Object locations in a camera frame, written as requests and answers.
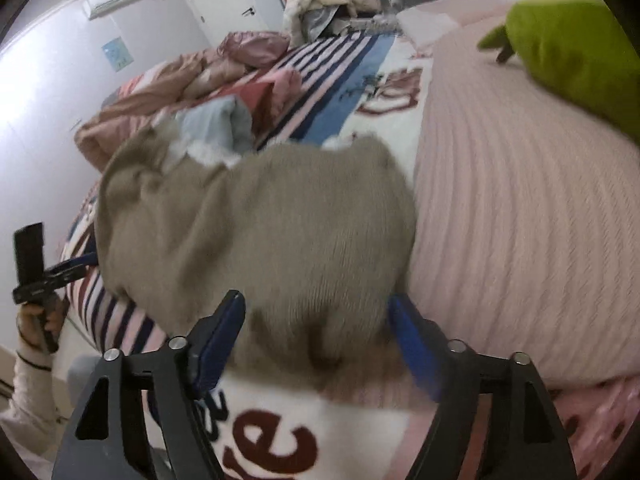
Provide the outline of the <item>white sleeve forearm left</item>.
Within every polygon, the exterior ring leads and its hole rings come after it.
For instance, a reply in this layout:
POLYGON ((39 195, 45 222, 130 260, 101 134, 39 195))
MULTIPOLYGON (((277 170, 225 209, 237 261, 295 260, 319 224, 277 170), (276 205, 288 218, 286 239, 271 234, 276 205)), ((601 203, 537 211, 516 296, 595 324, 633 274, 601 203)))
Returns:
POLYGON ((20 344, 14 366, 14 393, 1 413, 1 428, 38 479, 50 479, 46 455, 55 444, 58 410, 53 396, 52 356, 20 344))

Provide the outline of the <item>person's left hand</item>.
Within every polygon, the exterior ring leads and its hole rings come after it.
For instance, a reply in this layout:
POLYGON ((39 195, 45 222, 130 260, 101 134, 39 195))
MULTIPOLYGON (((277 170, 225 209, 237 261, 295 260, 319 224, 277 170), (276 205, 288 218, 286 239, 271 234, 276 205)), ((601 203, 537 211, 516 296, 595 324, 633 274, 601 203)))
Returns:
POLYGON ((51 350, 47 340, 51 339, 55 346, 58 345, 67 311, 68 302, 58 296, 46 306, 22 304, 16 318, 21 340, 35 350, 55 353, 56 349, 51 350))

